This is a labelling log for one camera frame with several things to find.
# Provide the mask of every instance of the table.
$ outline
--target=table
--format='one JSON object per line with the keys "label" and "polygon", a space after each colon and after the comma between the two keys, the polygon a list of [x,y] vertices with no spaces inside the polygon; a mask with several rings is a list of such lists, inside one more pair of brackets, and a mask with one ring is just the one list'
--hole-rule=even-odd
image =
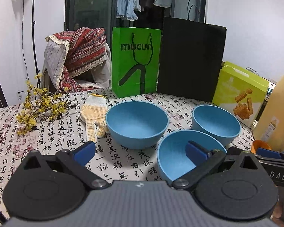
{"label": "table", "polygon": [[[79,112],[91,92],[70,94],[69,98],[75,100],[76,108],[69,110],[60,120],[38,123],[38,130],[29,132],[24,137],[16,134],[21,125],[16,122],[15,114],[22,106],[19,104],[0,109],[0,210],[6,217],[8,214],[2,201],[2,192],[27,153],[38,149],[44,155],[55,154],[61,149],[73,150],[86,142],[85,126],[79,118]],[[99,89],[93,93],[107,97],[108,107],[130,100],[160,106],[169,117],[169,126],[164,136],[177,130],[191,129],[191,110],[197,105],[206,104],[158,93],[122,99],[118,99],[111,89]],[[240,134],[229,146],[250,149],[252,141],[251,130],[242,124]],[[159,142],[148,149],[130,150],[117,144],[110,134],[106,134],[96,142],[96,154],[86,167],[109,183],[113,180],[161,180],[156,156]]]}

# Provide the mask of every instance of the yellow dotted glove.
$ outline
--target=yellow dotted glove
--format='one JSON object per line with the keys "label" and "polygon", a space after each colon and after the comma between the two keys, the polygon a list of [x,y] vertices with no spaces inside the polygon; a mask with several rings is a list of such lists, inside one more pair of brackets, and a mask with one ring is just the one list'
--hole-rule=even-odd
{"label": "yellow dotted glove", "polygon": [[86,140],[97,142],[108,132],[105,115],[107,113],[106,98],[91,94],[80,111],[80,118],[86,124]]}

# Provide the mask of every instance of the power cord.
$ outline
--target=power cord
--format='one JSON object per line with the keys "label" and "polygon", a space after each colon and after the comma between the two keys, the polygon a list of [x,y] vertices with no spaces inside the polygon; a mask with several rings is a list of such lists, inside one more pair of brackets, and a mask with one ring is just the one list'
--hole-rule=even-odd
{"label": "power cord", "polygon": [[22,13],[22,54],[23,54],[23,59],[24,59],[24,63],[25,63],[25,68],[26,68],[26,75],[27,75],[27,80],[29,80],[28,77],[28,71],[27,71],[27,65],[26,65],[26,61],[25,61],[25,56],[24,56],[24,49],[23,49],[23,20],[24,20],[24,0],[23,0],[23,13]]}
{"label": "power cord", "polygon": [[[196,6],[195,4],[191,5],[191,6],[190,6],[190,9],[188,10],[190,1],[191,1],[191,0],[188,0],[188,3],[187,3],[187,20],[189,20],[189,14],[190,14],[191,8],[192,8],[193,6],[196,7],[197,11],[199,12],[199,15],[201,15],[200,10],[197,8],[197,6]],[[205,20],[205,24],[206,24],[206,14],[205,14],[205,12],[204,12],[204,20]]]}

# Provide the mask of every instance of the floor lamp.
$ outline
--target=floor lamp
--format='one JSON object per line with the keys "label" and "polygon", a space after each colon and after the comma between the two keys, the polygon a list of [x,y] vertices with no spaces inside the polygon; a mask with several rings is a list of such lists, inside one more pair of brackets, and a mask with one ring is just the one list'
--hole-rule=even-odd
{"label": "floor lamp", "polygon": [[[31,34],[33,39],[33,52],[34,52],[34,60],[35,60],[35,67],[36,67],[36,75],[40,72],[37,65],[37,58],[36,58],[36,48],[35,48],[35,33],[34,33],[34,26],[36,22],[34,21],[34,7],[35,7],[35,0],[33,0],[33,7],[32,7],[32,16],[31,16]],[[38,78],[37,87],[40,87],[40,79]]]}

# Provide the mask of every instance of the metal screw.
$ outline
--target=metal screw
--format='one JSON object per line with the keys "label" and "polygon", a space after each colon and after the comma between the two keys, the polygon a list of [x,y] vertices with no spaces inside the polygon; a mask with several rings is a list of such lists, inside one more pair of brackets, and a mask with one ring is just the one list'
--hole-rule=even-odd
{"label": "metal screw", "polygon": [[107,182],[104,181],[103,179],[96,179],[94,181],[91,182],[91,185],[96,187],[96,188],[102,188],[104,186],[106,186]]}
{"label": "metal screw", "polygon": [[173,184],[177,187],[186,187],[187,185],[189,185],[189,182],[186,179],[179,178],[174,181]]}

